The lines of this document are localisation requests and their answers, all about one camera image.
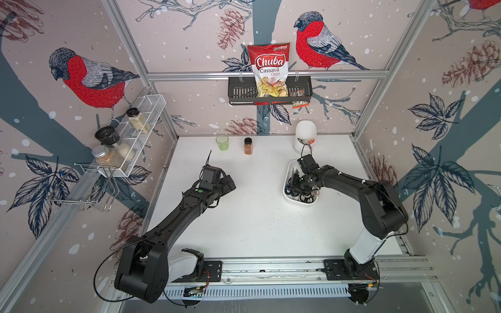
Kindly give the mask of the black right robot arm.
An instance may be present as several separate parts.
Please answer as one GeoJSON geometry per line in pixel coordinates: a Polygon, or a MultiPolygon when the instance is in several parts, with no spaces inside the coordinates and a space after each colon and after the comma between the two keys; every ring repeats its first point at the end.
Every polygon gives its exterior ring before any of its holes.
{"type": "Polygon", "coordinates": [[[399,229],[408,225],[408,214],[394,186],[388,181],[365,180],[332,166],[323,166],[311,167],[303,175],[293,173],[284,191],[301,200],[310,200],[322,188],[336,190],[358,201],[364,229],[344,253],[343,271],[350,279],[368,275],[375,265],[375,254],[399,229]]]}

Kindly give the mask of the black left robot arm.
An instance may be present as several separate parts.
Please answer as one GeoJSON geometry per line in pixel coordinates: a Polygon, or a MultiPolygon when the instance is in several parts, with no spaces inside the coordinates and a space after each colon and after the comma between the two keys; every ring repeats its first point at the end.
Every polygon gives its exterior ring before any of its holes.
{"type": "Polygon", "coordinates": [[[167,284],[188,279],[196,282],[207,277],[204,255],[193,249],[168,259],[174,243],[187,227],[214,202],[236,189],[230,176],[216,183],[198,181],[183,193],[178,206],[156,227],[143,236],[131,236],[121,249],[114,288],[148,303],[154,303],[167,284]]]}

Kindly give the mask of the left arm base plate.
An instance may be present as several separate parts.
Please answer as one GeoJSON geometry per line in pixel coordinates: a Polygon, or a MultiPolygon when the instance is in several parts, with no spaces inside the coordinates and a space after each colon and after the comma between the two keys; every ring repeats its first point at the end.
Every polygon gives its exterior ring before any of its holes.
{"type": "Polygon", "coordinates": [[[207,261],[197,263],[194,271],[173,281],[182,282],[220,282],[223,263],[221,261],[207,261]]]}

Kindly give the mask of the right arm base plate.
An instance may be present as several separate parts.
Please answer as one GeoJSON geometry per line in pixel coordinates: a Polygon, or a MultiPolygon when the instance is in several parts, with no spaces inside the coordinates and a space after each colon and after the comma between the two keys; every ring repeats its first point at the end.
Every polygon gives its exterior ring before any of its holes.
{"type": "Polygon", "coordinates": [[[366,264],[358,264],[352,260],[327,259],[323,261],[323,273],[327,280],[372,280],[380,278],[379,271],[374,260],[366,264]]]}

